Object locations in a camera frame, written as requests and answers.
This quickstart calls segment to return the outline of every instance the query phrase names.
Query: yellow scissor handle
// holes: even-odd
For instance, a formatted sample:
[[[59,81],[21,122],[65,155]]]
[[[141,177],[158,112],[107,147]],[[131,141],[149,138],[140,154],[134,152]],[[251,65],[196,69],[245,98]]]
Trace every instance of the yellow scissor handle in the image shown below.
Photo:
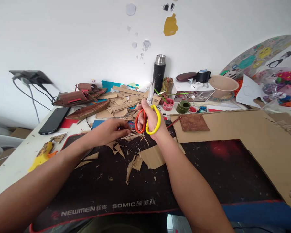
[[[159,127],[161,126],[161,113],[159,112],[159,110],[157,109],[157,107],[155,105],[151,105],[151,109],[154,109],[156,114],[157,114],[157,125],[156,125],[155,129],[152,132],[150,132],[149,126],[148,126],[149,119],[147,120],[145,130],[150,135],[155,134],[158,131]]]

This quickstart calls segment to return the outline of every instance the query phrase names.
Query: brown boat model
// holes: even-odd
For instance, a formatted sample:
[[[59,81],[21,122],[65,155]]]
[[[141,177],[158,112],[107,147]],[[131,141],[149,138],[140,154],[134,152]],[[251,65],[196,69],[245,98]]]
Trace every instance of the brown boat model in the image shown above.
[[[79,83],[78,91],[59,94],[54,106],[74,107],[76,105],[88,104],[97,101],[97,97],[106,93],[106,88],[98,88],[95,84]]]
[[[105,110],[108,107],[110,100],[94,103],[87,107],[81,108],[74,113],[66,116],[66,119],[75,119],[75,120],[84,120],[87,117],[90,117],[98,112]]]

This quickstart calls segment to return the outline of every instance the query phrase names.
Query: hand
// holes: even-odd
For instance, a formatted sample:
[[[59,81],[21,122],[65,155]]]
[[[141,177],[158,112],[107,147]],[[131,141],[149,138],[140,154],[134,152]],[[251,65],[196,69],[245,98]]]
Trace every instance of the hand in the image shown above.
[[[122,119],[109,119],[80,139],[90,149],[96,146],[106,145],[126,134],[130,134],[130,127],[127,121]]]
[[[147,118],[148,118],[149,131],[153,131],[157,125],[156,112],[153,109],[151,109],[151,107],[148,105],[148,103],[146,102],[145,99],[142,99],[141,104],[136,109],[137,110],[141,110],[141,109],[145,110],[145,112],[147,114]],[[161,112],[159,112],[159,113],[161,114],[161,125],[155,134],[151,134],[151,138],[155,141],[157,140],[158,137],[164,137],[164,134],[166,134],[166,133],[169,135],[169,132],[168,132],[166,125],[165,125],[164,117],[163,117]],[[141,130],[142,126],[144,124],[146,124],[146,122],[143,119],[143,114],[140,114],[139,118],[138,118],[138,130]]]

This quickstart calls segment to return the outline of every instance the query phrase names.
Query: green paint jar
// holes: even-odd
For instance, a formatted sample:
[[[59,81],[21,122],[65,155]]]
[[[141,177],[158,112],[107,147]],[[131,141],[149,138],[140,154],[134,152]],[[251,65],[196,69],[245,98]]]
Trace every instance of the green paint jar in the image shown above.
[[[181,100],[177,106],[177,112],[180,114],[185,114],[190,109],[191,104],[186,100]]]

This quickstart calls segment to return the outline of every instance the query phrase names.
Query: red scissor handle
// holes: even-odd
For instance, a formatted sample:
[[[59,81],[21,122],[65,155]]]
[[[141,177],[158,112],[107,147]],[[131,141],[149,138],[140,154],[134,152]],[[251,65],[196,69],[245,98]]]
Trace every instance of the red scissor handle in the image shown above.
[[[139,130],[138,130],[138,119],[139,119],[139,114],[142,113],[142,112],[143,112],[143,119],[145,120],[145,123],[143,124],[142,130],[139,131]],[[146,112],[142,109],[142,110],[138,113],[138,115],[137,115],[137,117],[136,117],[136,119],[135,119],[135,130],[137,131],[137,133],[143,133],[143,132],[145,131],[145,129],[146,129],[145,127],[146,127]]]

